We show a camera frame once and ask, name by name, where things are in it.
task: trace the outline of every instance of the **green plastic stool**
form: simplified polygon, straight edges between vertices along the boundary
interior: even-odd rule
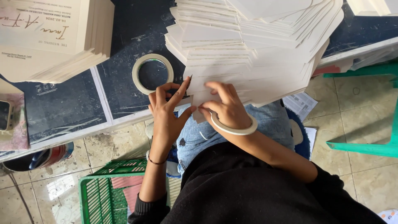
[[[398,76],[398,63],[373,65],[346,73],[325,73],[324,78],[365,76],[365,75],[395,75]],[[394,88],[398,88],[398,78],[390,80]],[[352,144],[326,142],[331,149],[365,153],[371,155],[398,157],[398,101],[395,107],[394,120],[392,122],[391,140],[388,144]]]

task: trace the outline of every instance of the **blue jeans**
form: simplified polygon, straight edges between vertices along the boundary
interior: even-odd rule
[[[282,100],[260,108],[249,104],[245,109],[257,120],[259,132],[294,151],[291,126]],[[185,108],[179,110],[178,116],[184,110]],[[208,122],[197,124],[191,116],[177,139],[178,172],[183,175],[188,165],[201,151],[226,141],[228,140],[216,132]]]

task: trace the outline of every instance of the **thin brown bracelet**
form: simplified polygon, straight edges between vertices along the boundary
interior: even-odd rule
[[[149,160],[151,163],[155,164],[155,165],[162,165],[162,164],[164,164],[165,162],[167,162],[167,159],[166,159],[163,163],[155,163],[154,161],[152,161],[152,160],[149,158],[149,154],[148,154],[148,160]]]

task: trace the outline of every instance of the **masking tape roll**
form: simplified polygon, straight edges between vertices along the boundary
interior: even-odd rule
[[[168,72],[168,77],[166,83],[171,83],[174,80],[174,72],[173,72],[173,67],[170,64],[170,62],[163,56],[158,55],[158,54],[148,54],[140,57],[134,64],[133,66],[133,82],[137,89],[142,92],[145,95],[149,95],[152,92],[155,92],[156,90],[149,90],[145,88],[139,78],[138,78],[138,71],[140,71],[140,68],[143,64],[150,62],[150,61],[160,61],[166,66],[167,72]]]
[[[252,133],[254,133],[257,130],[257,120],[251,115],[248,114],[250,120],[252,121],[252,125],[249,128],[246,129],[234,129],[234,128],[230,128],[225,126],[224,124],[222,124],[220,122],[220,120],[217,117],[217,113],[212,111],[211,112],[211,121],[213,122],[213,124],[218,127],[219,129],[221,129],[222,131],[226,132],[226,133],[230,133],[233,135],[238,135],[238,136],[246,136],[246,135],[250,135]]]

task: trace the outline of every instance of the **black sweater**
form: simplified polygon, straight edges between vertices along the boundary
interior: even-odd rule
[[[137,197],[131,224],[383,223],[353,200],[344,183],[318,166],[304,184],[230,142],[202,151],[186,169],[173,209],[166,195],[146,203]]]

